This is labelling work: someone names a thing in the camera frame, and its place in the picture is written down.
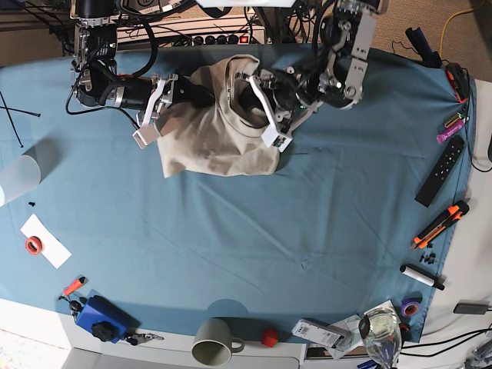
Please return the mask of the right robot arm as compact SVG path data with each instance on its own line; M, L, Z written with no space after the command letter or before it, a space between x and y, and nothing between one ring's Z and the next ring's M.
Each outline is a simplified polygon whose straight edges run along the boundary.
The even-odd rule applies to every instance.
M162 19L162 14L131 8L126 1L73 1L70 16L76 21L72 62L76 78L71 94L90 112L126 108L144 111L153 93L164 99L166 107L182 102L196 108L214 104L214 95L206 87L193 84L178 72L163 79L162 92L158 91L158 77L145 77L158 57L158 40L151 22ZM118 30L139 25L148 36L150 58L136 72L118 74Z

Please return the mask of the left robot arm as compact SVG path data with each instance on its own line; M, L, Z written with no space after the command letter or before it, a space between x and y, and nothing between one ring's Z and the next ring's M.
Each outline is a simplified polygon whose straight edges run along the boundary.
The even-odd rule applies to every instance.
M388 1L326 1L316 11L311 57L284 70L258 68L254 80L281 123L306 118L323 104L344 109L363 95L377 16Z

